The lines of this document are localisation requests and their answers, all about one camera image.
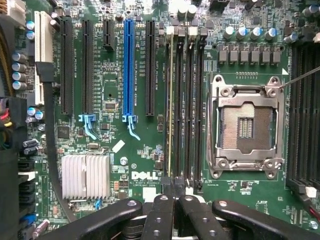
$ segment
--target chip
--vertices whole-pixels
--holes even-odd
[[[57,137],[58,137],[58,139],[69,139],[70,138],[70,127],[58,126],[57,127]]]

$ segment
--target blue pcie slot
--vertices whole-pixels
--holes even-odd
[[[131,136],[140,140],[134,133],[137,116],[134,115],[135,84],[135,25],[132,19],[124,21],[124,58],[123,58],[123,115],[122,122],[127,124]]]

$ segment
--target heatsink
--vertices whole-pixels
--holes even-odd
[[[63,198],[100,199],[109,196],[109,156],[66,155],[61,161]]]

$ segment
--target blue connector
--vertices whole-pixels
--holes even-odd
[[[91,137],[93,140],[98,139],[97,135],[93,131],[93,123],[96,121],[96,115],[95,114],[82,114],[79,115],[79,122],[84,122],[84,131],[85,134],[87,134],[89,137]]]
[[[132,19],[124,21],[124,64],[123,64],[123,115],[122,122],[127,124],[129,133],[140,141],[134,133],[137,116],[134,115],[135,84],[135,25]]]

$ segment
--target white connector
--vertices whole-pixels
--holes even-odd
[[[45,11],[34,12],[34,60],[36,62],[53,62],[53,28],[51,17]],[[44,88],[39,76],[34,75],[35,104],[44,105]]]
[[[26,26],[26,3],[22,0],[6,0],[0,5],[0,18],[9,19],[16,27]]]

